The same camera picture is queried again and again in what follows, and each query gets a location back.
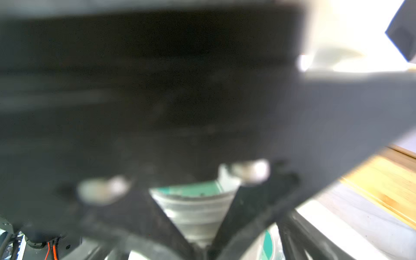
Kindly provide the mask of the green-lid sunflower seed jar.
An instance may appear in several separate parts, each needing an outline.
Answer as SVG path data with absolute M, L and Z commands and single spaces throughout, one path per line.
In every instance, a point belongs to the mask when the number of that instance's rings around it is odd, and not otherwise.
M 215 238 L 240 185 L 241 180 L 221 166 L 213 181 L 149 192 L 188 242 L 206 248 Z

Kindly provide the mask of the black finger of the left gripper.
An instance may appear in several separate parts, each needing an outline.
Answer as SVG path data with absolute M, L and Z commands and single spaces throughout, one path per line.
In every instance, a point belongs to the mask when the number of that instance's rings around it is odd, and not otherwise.
M 119 244 L 150 260 L 193 260 L 194 247 L 146 190 L 133 189 L 108 206 L 86 206 L 83 234 Z
M 225 172 L 236 177 L 240 187 L 208 250 L 209 260 L 238 260 L 256 238 L 302 203 L 308 193 L 309 178 L 273 165 L 269 179 L 261 184 L 245 184 L 227 166 Z

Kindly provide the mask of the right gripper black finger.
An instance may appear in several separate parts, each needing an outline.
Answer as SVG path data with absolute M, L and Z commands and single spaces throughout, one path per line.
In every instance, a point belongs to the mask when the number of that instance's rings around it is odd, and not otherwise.
M 296 211 L 276 224 L 286 260 L 353 259 Z

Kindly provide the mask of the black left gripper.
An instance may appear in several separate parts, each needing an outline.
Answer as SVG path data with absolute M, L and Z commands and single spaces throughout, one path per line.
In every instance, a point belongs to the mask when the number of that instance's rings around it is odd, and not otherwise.
M 265 160 L 305 200 L 416 124 L 416 79 L 302 73 L 305 7 L 1 15 L 1 216 L 83 234 L 86 206 Z

